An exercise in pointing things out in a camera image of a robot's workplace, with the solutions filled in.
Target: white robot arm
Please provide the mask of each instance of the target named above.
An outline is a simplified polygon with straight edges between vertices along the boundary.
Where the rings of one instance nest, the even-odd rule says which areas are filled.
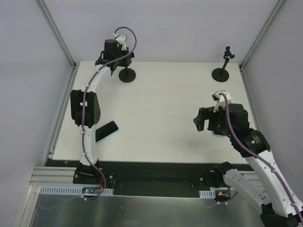
[[[135,72],[127,68],[134,53],[129,52],[126,46],[126,36],[114,33],[114,38],[105,41],[104,51],[96,61],[90,80],[80,90],[71,92],[71,117],[78,126],[82,151],[80,163],[84,166],[95,165],[98,161],[95,146],[99,138],[96,138],[96,127],[101,118],[101,109],[96,92],[111,77],[117,66],[125,67],[119,74],[123,82],[131,82],[135,78]]]
[[[228,162],[215,167],[217,179],[234,188],[260,213],[266,227],[295,227],[302,222],[303,203],[289,187],[276,165],[273,153],[263,134],[249,127],[248,113],[241,104],[231,104],[232,98],[225,90],[213,95],[217,105],[200,108],[194,119],[198,131],[204,129],[226,135],[233,147],[254,169],[265,191],[256,188]]]

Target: white tabletop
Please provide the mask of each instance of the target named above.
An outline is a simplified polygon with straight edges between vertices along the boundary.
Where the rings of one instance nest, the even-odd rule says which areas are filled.
[[[216,82],[213,69],[222,63],[133,62],[136,79],[119,80],[117,69],[98,92],[102,111],[98,128],[115,121],[119,131],[97,143],[99,160],[177,163],[246,163],[227,137],[198,132],[193,123],[200,107],[214,106],[212,94],[225,89],[233,103],[243,104],[255,127],[238,65],[229,63],[228,81]],[[82,61],[73,89],[91,77],[93,61]],[[67,107],[54,160],[79,160],[78,128]]]

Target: black mount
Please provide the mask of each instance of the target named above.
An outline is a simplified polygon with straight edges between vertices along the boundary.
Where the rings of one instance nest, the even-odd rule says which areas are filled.
[[[290,214],[287,218],[277,215],[271,203],[263,204],[261,207],[262,214],[260,217],[265,227],[296,227],[301,222],[297,214],[295,216]]]
[[[82,107],[86,105],[84,125],[91,128],[99,122],[101,110],[96,93],[88,92],[85,96],[85,104],[83,104],[83,93],[81,90],[71,91],[71,118],[76,125],[80,126],[82,124]]]
[[[121,58],[129,53],[129,48],[127,47],[125,51],[122,50],[122,45],[115,39],[107,39],[104,44],[104,51],[101,52],[100,57],[96,61],[95,65],[104,65],[105,63],[112,61],[117,58]],[[120,61],[116,61],[109,65],[112,74],[116,70],[117,66],[125,67],[119,73],[119,78],[122,82],[129,83],[136,78],[136,73],[134,70],[129,69],[128,66],[132,63],[132,58],[134,58],[134,53],[131,53],[126,58]]]
[[[227,66],[227,63],[230,61],[230,59],[233,59],[234,57],[235,57],[235,55],[232,54],[230,51],[230,46],[227,46],[225,48],[225,52],[224,52],[224,56],[223,56],[223,58],[225,59],[223,67],[214,69],[212,72],[212,77],[214,80],[216,80],[218,82],[225,82],[228,80],[229,73],[225,68]]]
[[[204,178],[203,182],[213,188],[220,188],[227,186],[223,180],[223,175],[227,171],[234,169],[229,162],[223,162],[214,167],[213,172],[209,172]]]
[[[95,166],[99,168],[99,162],[96,162]],[[106,188],[113,188],[115,181],[115,175],[112,171],[103,171],[103,174],[106,179]],[[74,184],[99,184],[101,179],[101,174],[93,167],[86,166],[82,163],[79,163],[75,172],[73,183]]]

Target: black stand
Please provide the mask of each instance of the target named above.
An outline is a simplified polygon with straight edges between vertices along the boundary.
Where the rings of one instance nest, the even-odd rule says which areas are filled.
[[[79,163],[72,182],[75,184],[99,184],[100,179],[101,174],[94,167]]]
[[[225,48],[225,52],[224,52],[224,56],[223,56],[223,58],[225,59],[223,67],[222,68],[217,68],[217,69],[213,70],[213,72],[212,72],[212,77],[215,81],[225,82],[225,81],[228,80],[229,73],[225,68],[226,68],[226,65],[229,62],[229,60],[233,59],[234,57],[235,57],[235,55],[232,54],[231,51],[230,51],[230,46],[227,46]]]
[[[136,78],[136,72],[126,67],[119,72],[119,78],[124,83],[130,83]]]

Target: purple cable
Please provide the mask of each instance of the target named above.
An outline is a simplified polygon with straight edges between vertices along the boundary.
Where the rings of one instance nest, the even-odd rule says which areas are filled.
[[[115,33],[116,33],[118,30],[122,29],[122,28],[125,28],[125,29],[129,30],[129,31],[133,34],[133,36],[134,36],[134,47],[132,48],[132,50],[131,50],[128,54],[126,54],[126,55],[124,55],[124,56],[122,56],[122,57],[120,57],[120,58],[114,59],[114,60],[112,60],[112,61],[109,61],[109,62],[107,62],[106,64],[102,65],[102,66],[100,67],[100,69],[98,69],[98,71],[97,71],[97,72],[92,76],[92,78],[89,80],[88,86],[85,88],[84,93],[83,93],[82,124],[81,124],[82,132],[83,132],[83,134],[82,134],[82,148],[83,148],[83,153],[84,153],[84,156],[85,156],[86,160],[89,162],[89,164],[90,164],[91,166],[93,166],[93,167],[101,174],[101,176],[103,177],[103,181],[104,181],[104,187],[102,188],[102,190],[101,190],[96,196],[94,196],[94,197],[92,197],[92,198],[87,198],[87,197],[86,197],[87,200],[94,200],[95,198],[99,197],[100,194],[102,194],[102,192],[103,192],[103,191],[105,190],[105,188],[106,188],[106,179],[105,179],[105,177],[104,177],[103,172],[102,172],[98,167],[96,167],[96,166],[90,161],[90,159],[89,159],[89,157],[87,156],[86,151],[85,151],[85,145],[84,145],[84,135],[85,135],[84,118],[85,118],[85,99],[86,99],[86,93],[87,93],[87,91],[88,91],[88,89],[89,89],[89,86],[90,86],[91,83],[93,82],[94,78],[98,75],[98,73],[100,73],[100,71],[101,71],[103,68],[105,68],[107,65],[109,65],[109,64],[111,64],[111,63],[114,63],[114,62],[116,62],[116,61],[119,61],[119,60],[122,60],[122,59],[128,57],[129,55],[131,55],[131,54],[134,52],[134,50],[135,50],[135,48],[136,48],[136,46],[137,46],[137,37],[136,37],[135,33],[134,33],[130,28],[125,27],[125,26],[117,28],[117,29],[115,30]]]
[[[60,207],[60,206],[64,205],[65,203],[67,203],[67,202],[70,201],[70,200],[73,200],[73,199],[75,199],[75,198],[80,198],[78,195],[76,195],[76,196],[70,197],[69,199],[64,200],[63,202],[61,202],[61,203],[59,203],[59,204],[57,204],[57,205],[54,205],[54,206],[52,206],[52,207],[43,207],[43,206],[41,206],[41,204],[40,204],[40,196],[39,196],[39,198],[38,198],[38,200],[37,200],[37,206],[38,206],[39,208],[43,209],[43,210],[52,210],[52,209],[55,209],[55,208],[57,208],[57,207]]]
[[[225,105],[226,105],[226,108],[225,108],[225,111],[226,111],[226,119],[227,119],[227,123],[228,123],[228,127],[232,133],[232,136],[235,138],[235,140],[237,141],[237,143],[240,145],[241,148],[243,148],[244,150],[246,150],[249,154],[251,154],[253,157],[255,158],[258,158],[260,159],[263,163],[265,163],[269,168],[270,170],[275,173],[276,177],[278,178],[278,180],[280,181],[280,183],[282,184],[284,190],[286,191],[286,194],[290,200],[290,202],[292,204],[295,204],[295,201],[288,189],[288,187],[286,186],[284,180],[282,179],[282,177],[280,176],[280,174],[278,172],[275,171],[275,168],[273,168],[273,166],[268,162],[266,161],[265,159],[263,159],[262,157],[260,157],[259,155],[253,153],[251,150],[249,150],[246,146],[244,146],[241,141],[238,139],[238,137],[236,136],[235,132],[233,131],[233,128],[232,128],[232,123],[231,123],[231,119],[230,119],[230,116],[229,116],[229,106],[228,106],[228,100],[227,100],[227,97],[224,93],[220,93],[219,95],[222,95],[224,97],[224,100],[225,100]],[[303,217],[302,217],[302,214],[300,213],[298,207],[296,205],[294,205],[294,209],[295,209],[295,212],[298,214],[299,218],[300,218],[300,221],[301,223],[303,224]]]

